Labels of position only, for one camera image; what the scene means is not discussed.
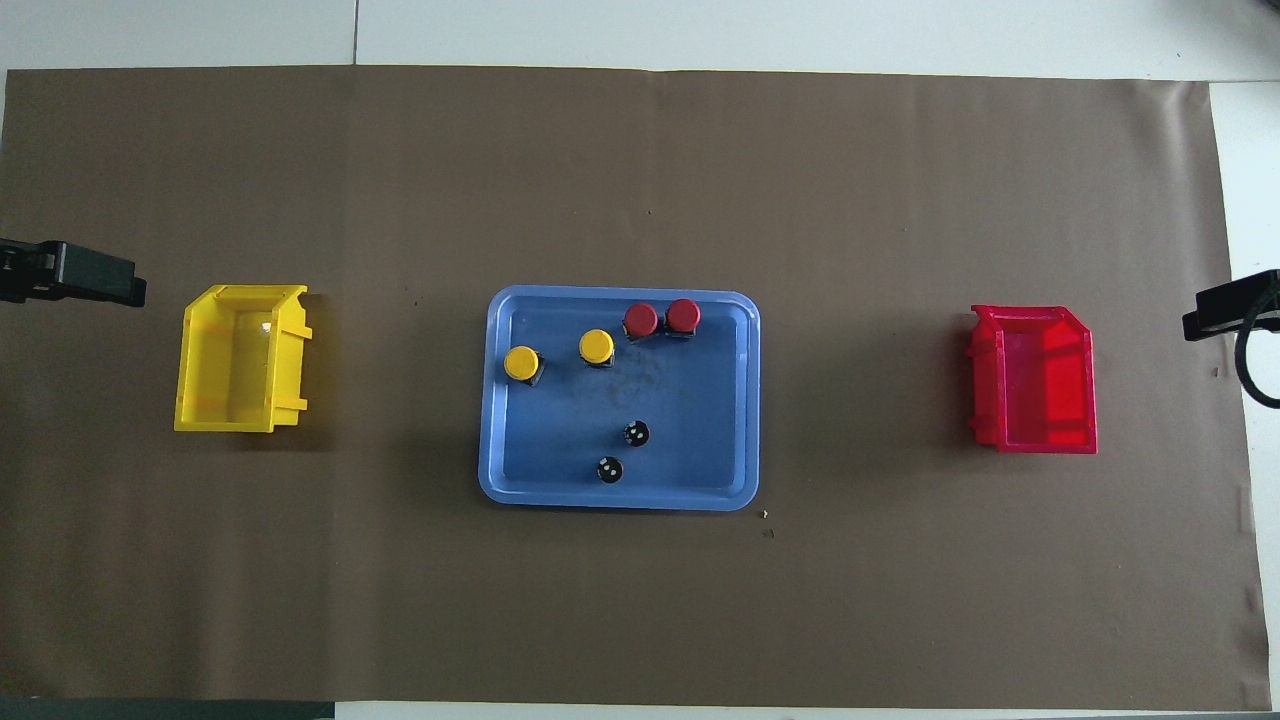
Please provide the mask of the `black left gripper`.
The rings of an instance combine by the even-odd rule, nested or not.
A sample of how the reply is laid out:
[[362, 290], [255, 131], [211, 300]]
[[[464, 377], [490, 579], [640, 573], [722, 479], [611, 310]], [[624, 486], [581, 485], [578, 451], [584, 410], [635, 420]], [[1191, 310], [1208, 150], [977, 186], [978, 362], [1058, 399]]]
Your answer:
[[[27, 243], [1, 238], [1, 301], [58, 301], [52, 287], [58, 242]], [[74, 299], [143, 307], [147, 282], [134, 261], [79, 245], [61, 246], [61, 287]]]

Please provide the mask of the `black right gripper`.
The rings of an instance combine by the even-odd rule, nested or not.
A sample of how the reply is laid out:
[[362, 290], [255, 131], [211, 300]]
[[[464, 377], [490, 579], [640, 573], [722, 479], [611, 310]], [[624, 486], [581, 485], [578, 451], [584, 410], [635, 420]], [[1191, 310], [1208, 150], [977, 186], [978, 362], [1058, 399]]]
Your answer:
[[1194, 307], [1181, 316], [1184, 341], [1196, 342], [1238, 331], [1254, 301], [1254, 328], [1268, 333], [1280, 332], [1279, 269], [1267, 272], [1267, 284], [1257, 301], [1256, 275], [1197, 292]]

